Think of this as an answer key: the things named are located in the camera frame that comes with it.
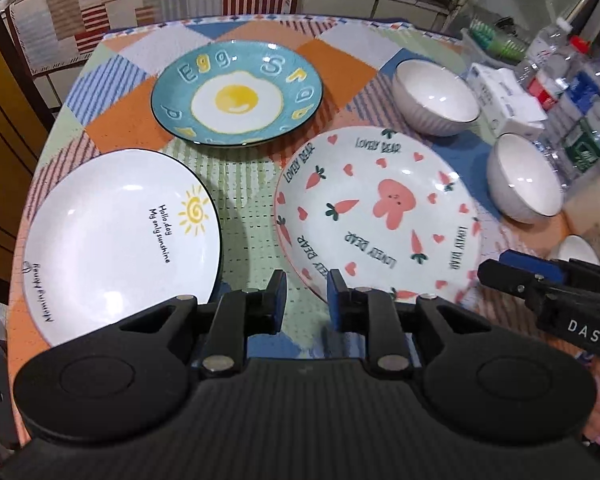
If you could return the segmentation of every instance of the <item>table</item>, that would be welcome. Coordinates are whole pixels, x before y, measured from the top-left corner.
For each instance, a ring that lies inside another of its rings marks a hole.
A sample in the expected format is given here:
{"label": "table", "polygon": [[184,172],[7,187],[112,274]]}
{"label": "table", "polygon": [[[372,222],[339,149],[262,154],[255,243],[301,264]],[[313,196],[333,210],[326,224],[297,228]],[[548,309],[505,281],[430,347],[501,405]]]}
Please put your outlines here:
{"label": "table", "polygon": [[[210,41],[261,40],[282,44],[307,58],[324,83],[324,99],[313,120],[295,132],[260,146],[221,149],[196,146],[163,130],[150,108],[152,87],[171,61]],[[374,23],[325,16],[255,15],[196,18],[109,34],[99,44],[68,95],[40,156],[16,242],[8,313],[9,375],[48,348],[35,328],[22,290],[22,255],[29,226],[51,189],[80,164],[123,148],[157,150],[177,158],[202,179],[216,203],[222,226],[223,286],[263,286],[274,269],[288,275],[282,332],[250,338],[250,356],[321,358],[359,356],[360,336],[330,327],[327,306],[317,299],[286,262],[278,247],[272,196],[281,168],[295,150],[318,133],[343,126],[389,127],[420,139],[457,171],[476,201],[482,225],[483,258],[507,248],[547,254],[567,234],[561,216],[542,226],[523,226],[503,218],[486,188],[486,159],[494,137],[484,118],[458,136],[420,137],[392,102],[390,81],[396,65],[428,57],[466,71],[459,46],[449,38],[420,32],[407,23]],[[519,300],[480,286],[462,305],[495,324],[549,340],[535,328]],[[21,442],[28,440],[16,412]]]}

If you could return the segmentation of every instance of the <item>fried egg illustration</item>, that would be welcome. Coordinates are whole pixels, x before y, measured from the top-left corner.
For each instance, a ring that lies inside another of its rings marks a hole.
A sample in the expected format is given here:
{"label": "fried egg illustration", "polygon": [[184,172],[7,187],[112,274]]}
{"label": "fried egg illustration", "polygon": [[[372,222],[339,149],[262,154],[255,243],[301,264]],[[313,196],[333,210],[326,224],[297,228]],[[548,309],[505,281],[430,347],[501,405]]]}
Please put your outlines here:
{"label": "fried egg illustration", "polygon": [[238,70],[203,83],[191,100],[191,113],[217,133],[244,134],[269,126],[282,104],[277,86]]}

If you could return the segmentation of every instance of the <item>sun illustration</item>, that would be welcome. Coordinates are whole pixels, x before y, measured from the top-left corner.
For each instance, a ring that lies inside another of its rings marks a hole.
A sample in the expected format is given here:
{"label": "sun illustration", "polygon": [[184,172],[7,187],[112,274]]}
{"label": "sun illustration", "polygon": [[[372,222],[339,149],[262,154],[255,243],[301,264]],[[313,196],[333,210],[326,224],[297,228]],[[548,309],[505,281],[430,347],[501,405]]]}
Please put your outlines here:
{"label": "sun illustration", "polygon": [[184,234],[191,231],[192,227],[195,227],[194,236],[198,236],[198,232],[205,232],[204,220],[209,220],[209,216],[206,215],[203,206],[209,203],[209,198],[205,196],[202,198],[200,195],[202,192],[202,186],[192,186],[191,193],[187,191],[187,201],[183,202],[182,205],[186,208],[184,211],[178,213],[179,216],[186,217],[180,225],[186,225],[187,228]]}

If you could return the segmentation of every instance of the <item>ceramic plate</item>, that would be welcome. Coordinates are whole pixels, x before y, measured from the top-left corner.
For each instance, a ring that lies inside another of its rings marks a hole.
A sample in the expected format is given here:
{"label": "ceramic plate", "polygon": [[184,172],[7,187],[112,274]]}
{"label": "ceramic plate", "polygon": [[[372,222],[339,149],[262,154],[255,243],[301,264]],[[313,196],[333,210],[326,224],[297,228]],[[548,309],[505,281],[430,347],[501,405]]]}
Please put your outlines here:
{"label": "ceramic plate", "polygon": [[173,135],[238,146],[285,134],[317,110],[322,83],[314,67],[274,43],[211,43],[169,65],[151,107]]}
{"label": "ceramic plate", "polygon": [[274,200],[280,246],[305,285],[326,299],[326,274],[349,286],[459,301],[475,278],[474,201],[435,152],[393,130],[325,132],[284,168]]}
{"label": "ceramic plate", "polygon": [[206,303],[221,237],[204,185],[170,156],[122,150],[70,173],[37,212],[24,291],[56,345],[179,294]]}

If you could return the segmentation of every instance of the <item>white plate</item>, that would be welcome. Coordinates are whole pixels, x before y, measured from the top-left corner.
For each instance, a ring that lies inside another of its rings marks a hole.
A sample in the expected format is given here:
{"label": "white plate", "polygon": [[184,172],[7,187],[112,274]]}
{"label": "white plate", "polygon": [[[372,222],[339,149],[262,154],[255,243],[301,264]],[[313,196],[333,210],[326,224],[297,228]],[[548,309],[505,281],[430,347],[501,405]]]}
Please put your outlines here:
{"label": "white plate", "polygon": [[37,212],[25,298],[57,345],[179,294],[206,303],[220,256],[218,213],[189,168],[162,153],[112,152],[70,173]]}
{"label": "white plate", "polygon": [[280,246],[323,300],[326,273],[413,303],[459,301],[480,257],[474,200],[424,144],[393,130],[351,126],[307,142],[286,165],[274,200]]}

